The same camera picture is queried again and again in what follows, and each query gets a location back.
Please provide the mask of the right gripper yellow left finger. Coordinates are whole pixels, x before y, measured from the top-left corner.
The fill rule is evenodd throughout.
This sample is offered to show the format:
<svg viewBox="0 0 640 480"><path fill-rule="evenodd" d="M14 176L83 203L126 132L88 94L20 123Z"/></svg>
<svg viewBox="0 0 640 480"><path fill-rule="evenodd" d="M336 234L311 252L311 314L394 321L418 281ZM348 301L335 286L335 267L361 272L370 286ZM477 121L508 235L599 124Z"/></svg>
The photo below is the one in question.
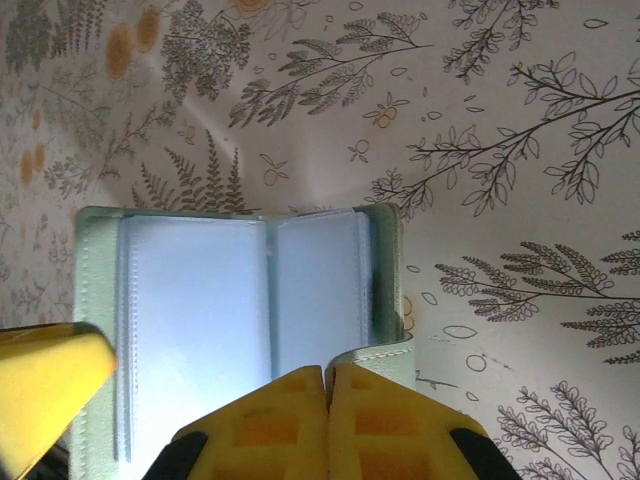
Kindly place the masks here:
<svg viewBox="0 0 640 480"><path fill-rule="evenodd" d="M176 432L146 479L326 479L322 369L296 369Z"/></svg>

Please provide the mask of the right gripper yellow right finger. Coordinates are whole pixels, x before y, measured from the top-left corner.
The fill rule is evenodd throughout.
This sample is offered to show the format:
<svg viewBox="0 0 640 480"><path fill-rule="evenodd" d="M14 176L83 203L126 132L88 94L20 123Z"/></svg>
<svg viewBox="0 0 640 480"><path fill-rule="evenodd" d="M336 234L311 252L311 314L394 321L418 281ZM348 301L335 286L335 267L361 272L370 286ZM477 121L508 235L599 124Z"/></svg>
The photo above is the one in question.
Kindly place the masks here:
<svg viewBox="0 0 640 480"><path fill-rule="evenodd" d="M328 377L330 479L518 479L473 418L368 369Z"/></svg>

